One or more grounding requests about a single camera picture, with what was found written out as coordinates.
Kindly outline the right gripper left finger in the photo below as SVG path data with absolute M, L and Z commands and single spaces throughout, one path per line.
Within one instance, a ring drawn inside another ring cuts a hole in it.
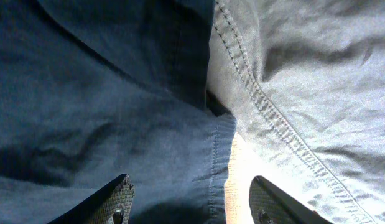
M 134 185 L 121 174 L 49 224 L 127 224 Z

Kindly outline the navy blue shorts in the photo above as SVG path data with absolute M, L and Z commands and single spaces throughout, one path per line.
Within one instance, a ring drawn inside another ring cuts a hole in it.
M 0 0 L 0 223 L 224 223 L 234 117 L 207 102 L 213 1 Z

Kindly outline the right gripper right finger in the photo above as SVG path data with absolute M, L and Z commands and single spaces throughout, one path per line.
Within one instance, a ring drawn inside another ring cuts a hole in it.
M 263 176 L 251 182 L 249 207 L 255 224 L 332 224 Z

